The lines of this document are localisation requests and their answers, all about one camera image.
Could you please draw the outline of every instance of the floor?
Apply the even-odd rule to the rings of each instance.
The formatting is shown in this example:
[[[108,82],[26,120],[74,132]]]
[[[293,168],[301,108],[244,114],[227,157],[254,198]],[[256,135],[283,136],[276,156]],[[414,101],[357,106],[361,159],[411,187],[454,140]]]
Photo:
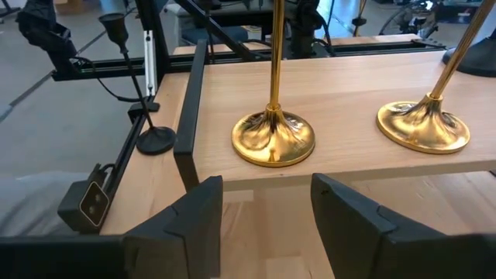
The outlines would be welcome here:
[[[329,1],[321,0],[319,12],[329,14]],[[339,0],[333,9],[331,36],[350,36],[351,19],[357,14],[359,1]],[[377,35],[384,19],[396,6],[369,1],[364,17],[367,24],[362,36]],[[71,30],[76,48],[81,49],[103,27],[97,18],[103,13],[123,11],[119,0],[102,0],[99,8],[80,15],[59,15],[57,21]],[[167,42],[172,41],[174,19],[170,13],[161,18]],[[142,27],[134,14],[126,18],[129,31],[127,47],[131,57],[143,55]],[[443,25],[435,38],[449,46],[463,34],[465,25]],[[15,16],[0,25],[0,115],[2,108],[12,111],[0,117],[0,177],[35,174],[42,171],[90,171],[99,163],[113,162],[131,127],[126,103],[117,102],[95,80],[55,82],[48,74],[53,66],[48,56],[30,46],[17,30]],[[119,58],[117,46],[106,36],[86,48],[81,56],[92,60]],[[119,95],[134,96],[128,77],[105,79]]]

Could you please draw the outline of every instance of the black microphone stand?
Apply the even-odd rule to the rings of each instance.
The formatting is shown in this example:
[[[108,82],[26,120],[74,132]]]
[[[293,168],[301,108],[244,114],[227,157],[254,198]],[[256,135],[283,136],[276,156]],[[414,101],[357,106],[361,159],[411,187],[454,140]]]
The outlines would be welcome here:
[[[455,49],[446,51],[443,62],[450,60]],[[458,71],[481,77],[496,78],[496,28],[493,33],[471,46],[458,66]]]
[[[129,73],[133,80],[134,88],[139,97],[139,102],[143,107],[143,113],[146,117],[148,125],[150,128],[138,136],[136,140],[136,148],[143,154],[146,155],[157,155],[165,153],[174,146],[174,141],[176,138],[175,132],[167,127],[157,127],[153,124],[150,117],[150,110],[145,102],[143,94],[141,93],[140,85],[136,79],[136,75],[129,59],[128,50],[126,48],[126,41],[129,38],[129,34],[126,30],[126,25],[124,24],[125,16],[122,13],[111,13],[107,15],[102,15],[98,20],[103,24],[107,30],[109,39],[117,44],[120,48],[121,54],[124,56],[127,67],[129,68]]]

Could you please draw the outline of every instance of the black round base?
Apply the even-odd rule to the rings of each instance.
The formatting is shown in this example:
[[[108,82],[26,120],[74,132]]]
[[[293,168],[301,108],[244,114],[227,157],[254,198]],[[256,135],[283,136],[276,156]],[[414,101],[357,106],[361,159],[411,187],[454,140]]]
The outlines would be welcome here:
[[[136,148],[145,155],[158,155],[174,146],[176,133],[167,127],[153,127],[138,136]]]
[[[448,63],[454,51],[454,48],[446,51],[444,64]],[[480,77],[496,77],[496,39],[485,38],[471,46],[457,70]]]

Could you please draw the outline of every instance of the gold lamp base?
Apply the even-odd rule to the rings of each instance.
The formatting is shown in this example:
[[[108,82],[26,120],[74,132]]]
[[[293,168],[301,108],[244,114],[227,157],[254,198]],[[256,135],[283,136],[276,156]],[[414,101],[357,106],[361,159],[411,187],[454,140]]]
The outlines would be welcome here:
[[[377,125],[389,139],[424,153],[448,154],[462,150],[470,140],[468,127],[443,112],[443,98],[427,94],[418,104],[393,102],[377,113]]]
[[[313,128],[303,118],[268,105],[232,128],[234,150],[250,163],[286,167],[303,161],[315,147]]]

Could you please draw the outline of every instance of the wooden table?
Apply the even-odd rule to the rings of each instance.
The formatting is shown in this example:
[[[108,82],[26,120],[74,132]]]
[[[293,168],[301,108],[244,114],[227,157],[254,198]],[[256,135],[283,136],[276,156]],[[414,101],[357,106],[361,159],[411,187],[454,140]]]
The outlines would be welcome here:
[[[455,73],[446,89],[444,108],[472,132],[460,153],[416,153],[375,126],[381,105],[419,100],[432,88],[442,54],[284,61],[281,104],[314,126],[317,147],[306,161],[281,169],[244,162],[229,141],[234,122],[267,102],[269,62],[205,68],[195,163],[201,179],[222,174],[231,190],[224,194],[222,278],[333,278],[313,221],[309,181],[302,178],[316,171],[443,233],[496,231],[496,179],[487,171],[441,174],[496,167],[496,80]],[[152,116],[157,125],[177,128],[187,82],[188,73],[164,77],[155,99],[161,109]],[[300,184],[269,187],[281,174],[301,178]],[[417,177],[358,181],[401,175]],[[249,176],[261,184],[247,188]],[[124,233],[184,193],[172,152],[134,151],[102,233]]]

